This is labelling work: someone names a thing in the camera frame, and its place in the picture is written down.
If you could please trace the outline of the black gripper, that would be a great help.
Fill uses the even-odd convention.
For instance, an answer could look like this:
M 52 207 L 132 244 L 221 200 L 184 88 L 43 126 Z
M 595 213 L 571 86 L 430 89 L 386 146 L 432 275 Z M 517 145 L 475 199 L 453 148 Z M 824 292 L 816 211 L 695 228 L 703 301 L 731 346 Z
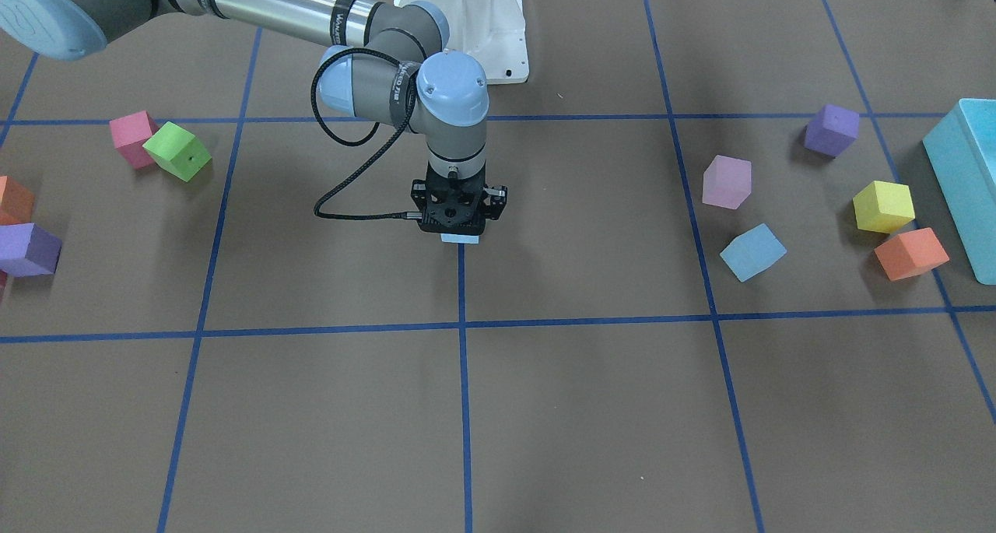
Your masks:
M 490 220 L 498 220 L 508 200 L 505 186 L 489 186 L 485 172 L 469 178 L 444 177 L 433 169 L 410 188 L 419 230 L 447 235 L 483 235 Z

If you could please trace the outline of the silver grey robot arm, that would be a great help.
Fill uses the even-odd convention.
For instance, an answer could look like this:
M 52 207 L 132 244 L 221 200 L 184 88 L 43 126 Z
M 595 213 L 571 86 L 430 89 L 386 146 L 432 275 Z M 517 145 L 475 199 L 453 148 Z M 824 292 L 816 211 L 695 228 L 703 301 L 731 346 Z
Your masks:
M 499 219 L 507 189 L 486 183 L 486 72 L 449 48 L 444 12 L 431 2 L 377 0 L 2 0 L 2 29 L 43 57 L 77 61 L 166 14 L 239 20 L 326 47 L 310 83 L 319 105 L 389 125 L 388 146 L 423 135 L 426 177 L 412 212 L 389 219 L 467 242 Z

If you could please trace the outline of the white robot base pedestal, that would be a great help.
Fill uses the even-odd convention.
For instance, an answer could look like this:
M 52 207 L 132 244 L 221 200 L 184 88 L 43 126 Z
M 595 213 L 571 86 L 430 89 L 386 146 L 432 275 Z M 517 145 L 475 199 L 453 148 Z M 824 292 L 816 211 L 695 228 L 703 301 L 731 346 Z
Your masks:
M 398 7 L 426 1 L 451 28 L 445 48 L 462 51 L 483 66 L 489 86 L 527 82 L 530 61 L 524 0 L 394 0 Z

